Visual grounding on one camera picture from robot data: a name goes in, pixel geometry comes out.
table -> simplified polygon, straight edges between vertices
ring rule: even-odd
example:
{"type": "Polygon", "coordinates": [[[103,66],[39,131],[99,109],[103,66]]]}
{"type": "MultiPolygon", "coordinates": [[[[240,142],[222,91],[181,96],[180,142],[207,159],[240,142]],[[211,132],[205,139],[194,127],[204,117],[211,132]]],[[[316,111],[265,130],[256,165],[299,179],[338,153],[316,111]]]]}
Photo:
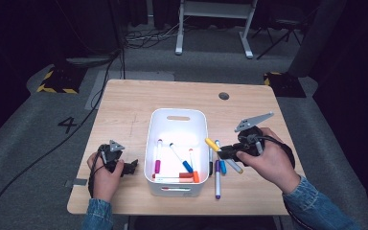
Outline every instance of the table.
{"type": "Polygon", "coordinates": [[[224,17],[224,18],[239,18],[246,19],[244,31],[239,32],[241,44],[247,58],[253,58],[253,53],[247,41],[250,23],[253,18],[253,13],[256,8],[257,0],[253,4],[230,4],[230,3],[215,3],[215,2],[193,2],[181,0],[179,12],[179,26],[177,42],[175,45],[175,53],[182,55],[183,39],[184,39],[184,16],[207,16],[207,17],[224,17]]]}
{"type": "MultiPolygon", "coordinates": [[[[144,176],[144,159],[150,117],[158,108],[188,108],[202,111],[207,120],[208,135],[224,145],[237,142],[235,127],[241,119],[266,114],[274,116],[259,124],[270,127],[294,152],[296,171],[304,175],[298,155],[288,133],[279,105],[270,87],[223,83],[175,82],[157,80],[110,80],[77,178],[89,178],[86,160],[100,144],[110,139],[126,149],[126,162],[139,159],[134,175],[122,178],[112,199],[113,213],[124,215],[287,215],[281,191],[261,178],[252,168],[243,167],[238,174],[229,166],[221,177],[221,199],[215,199],[212,175],[197,197],[162,197],[150,193],[144,176]],[[222,100],[219,93],[227,93],[222,100]]],[[[87,186],[75,186],[68,202],[72,214],[85,214],[89,200],[87,186]]]]}

hand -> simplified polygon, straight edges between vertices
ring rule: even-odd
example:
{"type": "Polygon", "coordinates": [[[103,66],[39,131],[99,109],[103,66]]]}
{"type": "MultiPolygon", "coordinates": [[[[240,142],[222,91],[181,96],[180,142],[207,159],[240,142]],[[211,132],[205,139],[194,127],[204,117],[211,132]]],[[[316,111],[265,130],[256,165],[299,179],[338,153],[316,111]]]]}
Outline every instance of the hand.
{"type": "MultiPolygon", "coordinates": [[[[268,127],[262,127],[263,135],[271,136],[282,142],[268,127]]],[[[255,169],[264,179],[274,183],[284,194],[289,194],[300,183],[300,176],[292,168],[288,156],[279,145],[264,141],[264,151],[260,156],[252,156],[245,152],[237,152],[238,158],[255,169]]]]}
{"type": "MultiPolygon", "coordinates": [[[[92,153],[88,158],[88,167],[92,169],[96,152],[92,153]]],[[[121,173],[124,169],[124,160],[119,160],[116,165],[115,171],[111,173],[104,167],[104,162],[101,157],[98,157],[97,164],[95,165],[95,180],[94,180],[94,193],[93,198],[104,200],[110,203],[110,200],[115,195],[121,179],[121,173]]]]}

white plastic basket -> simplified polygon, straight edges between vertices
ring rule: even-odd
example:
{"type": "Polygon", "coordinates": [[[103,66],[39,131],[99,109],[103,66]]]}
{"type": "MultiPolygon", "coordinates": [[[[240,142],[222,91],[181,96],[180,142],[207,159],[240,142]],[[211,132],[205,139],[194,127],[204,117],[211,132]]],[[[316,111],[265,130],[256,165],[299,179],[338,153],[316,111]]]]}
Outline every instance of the white plastic basket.
{"type": "Polygon", "coordinates": [[[198,110],[160,108],[151,115],[145,157],[145,177],[155,196],[198,196],[209,175],[208,137],[205,115],[198,110]],[[177,155],[170,144],[173,143],[177,155]],[[192,162],[189,149],[192,149],[192,162]],[[199,175],[199,182],[178,182],[175,179],[154,180],[155,162],[160,160],[159,175],[187,173],[181,160],[186,160],[199,175]]]}

gray carpet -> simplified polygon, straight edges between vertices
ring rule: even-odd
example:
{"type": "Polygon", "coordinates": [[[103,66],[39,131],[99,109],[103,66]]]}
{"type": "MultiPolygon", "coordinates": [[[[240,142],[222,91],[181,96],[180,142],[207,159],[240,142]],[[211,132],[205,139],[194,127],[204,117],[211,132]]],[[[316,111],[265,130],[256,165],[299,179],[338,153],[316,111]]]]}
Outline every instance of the gray carpet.
{"type": "MultiPolygon", "coordinates": [[[[186,33],[182,56],[174,54],[175,37],[148,49],[127,49],[126,70],[173,73],[175,81],[263,84],[263,73],[288,69],[298,49],[295,39],[291,37],[289,42],[281,42],[260,60],[247,59],[237,34],[241,29],[186,33]]],[[[270,44],[265,33],[249,38],[249,42],[255,56],[270,44]]],[[[85,107],[95,81],[105,67],[89,69],[77,95],[35,92],[50,66],[31,76],[27,86],[32,96],[0,129],[0,191],[14,176],[69,135],[65,133],[66,127],[58,123],[73,117],[74,123],[81,125],[90,113],[85,107]]],[[[117,72],[120,68],[121,64],[115,61],[110,70],[117,72]]],[[[368,229],[366,192],[311,97],[316,82],[310,78],[300,82],[306,99],[277,100],[307,178],[362,229],[368,229]]],[[[68,141],[7,189],[0,199],[0,229],[80,228],[83,215],[67,212],[70,189],[64,187],[64,183],[77,175],[95,115],[96,110],[68,141]]],[[[119,230],[123,229],[127,217],[115,215],[115,220],[114,229],[119,230]]],[[[282,222],[285,229],[291,228],[288,217],[283,217],[282,222]]]]}

dark background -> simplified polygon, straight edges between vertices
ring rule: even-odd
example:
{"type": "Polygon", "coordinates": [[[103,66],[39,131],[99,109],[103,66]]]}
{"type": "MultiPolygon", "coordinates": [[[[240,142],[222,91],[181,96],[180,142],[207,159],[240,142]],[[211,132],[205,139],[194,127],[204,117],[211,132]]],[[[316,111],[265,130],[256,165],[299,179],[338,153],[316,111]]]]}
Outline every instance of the dark background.
{"type": "MultiPolygon", "coordinates": [[[[60,1],[59,8],[56,1],[0,0],[0,127],[30,96],[26,82],[32,74],[65,58],[95,55],[86,46],[104,53],[121,46],[108,2],[96,3],[60,1]]],[[[153,1],[156,27],[176,18],[178,5],[171,4],[153,1]]],[[[147,23],[144,6],[146,0],[119,1],[115,19],[147,23]]],[[[348,1],[310,76],[318,82],[314,99],[368,195],[368,2],[348,1]]]]}

